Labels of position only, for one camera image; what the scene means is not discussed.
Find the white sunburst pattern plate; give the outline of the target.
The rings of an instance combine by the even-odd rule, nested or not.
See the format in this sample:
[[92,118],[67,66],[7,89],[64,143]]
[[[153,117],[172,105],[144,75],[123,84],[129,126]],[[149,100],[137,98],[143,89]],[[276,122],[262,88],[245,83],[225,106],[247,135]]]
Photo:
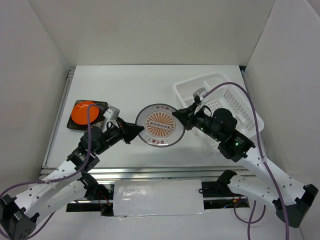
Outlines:
[[135,124],[144,127],[139,138],[149,146],[166,148],[178,143],[185,134],[185,127],[173,115],[177,109],[164,103],[155,103],[143,108]]

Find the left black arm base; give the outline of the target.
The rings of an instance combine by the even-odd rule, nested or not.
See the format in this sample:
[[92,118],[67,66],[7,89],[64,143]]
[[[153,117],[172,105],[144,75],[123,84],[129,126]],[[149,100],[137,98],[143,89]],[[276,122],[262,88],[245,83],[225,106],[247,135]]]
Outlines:
[[84,198],[89,200],[100,211],[102,216],[111,217],[114,215],[113,202],[114,184],[99,184],[89,173],[85,173],[80,181],[86,190]]

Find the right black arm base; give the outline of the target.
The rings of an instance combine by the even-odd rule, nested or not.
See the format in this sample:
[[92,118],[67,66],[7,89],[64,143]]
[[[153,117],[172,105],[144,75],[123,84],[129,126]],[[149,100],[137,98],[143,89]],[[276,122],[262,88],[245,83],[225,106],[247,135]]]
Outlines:
[[234,176],[238,176],[238,174],[232,170],[226,170],[216,181],[203,181],[201,183],[198,192],[203,197],[205,210],[249,207],[247,197],[231,192],[227,186]]

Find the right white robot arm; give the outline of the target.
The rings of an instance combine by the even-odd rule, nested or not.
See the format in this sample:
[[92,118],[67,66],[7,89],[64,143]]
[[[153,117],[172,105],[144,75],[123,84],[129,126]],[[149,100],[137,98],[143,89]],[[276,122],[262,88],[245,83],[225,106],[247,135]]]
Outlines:
[[226,108],[219,108],[208,116],[194,106],[174,111],[186,130],[197,128],[218,141],[218,150],[228,160],[246,168],[263,185],[250,183],[232,170],[225,170],[218,178],[217,189],[223,196],[231,193],[247,196],[274,206],[275,214],[292,228],[298,228],[313,204],[319,190],[313,184],[303,184],[289,176],[268,158],[262,158],[253,141],[236,130],[237,120]]

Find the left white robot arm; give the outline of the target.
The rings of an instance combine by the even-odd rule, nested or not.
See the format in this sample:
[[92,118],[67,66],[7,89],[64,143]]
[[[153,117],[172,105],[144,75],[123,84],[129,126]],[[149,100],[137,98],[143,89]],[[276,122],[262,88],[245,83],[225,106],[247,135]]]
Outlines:
[[29,188],[16,196],[0,195],[0,233],[10,240],[27,240],[43,219],[69,202],[91,200],[108,190],[89,173],[98,163],[98,155],[120,141],[126,144],[144,130],[143,126],[118,118],[102,131],[90,126],[76,149],[50,175],[29,183]]

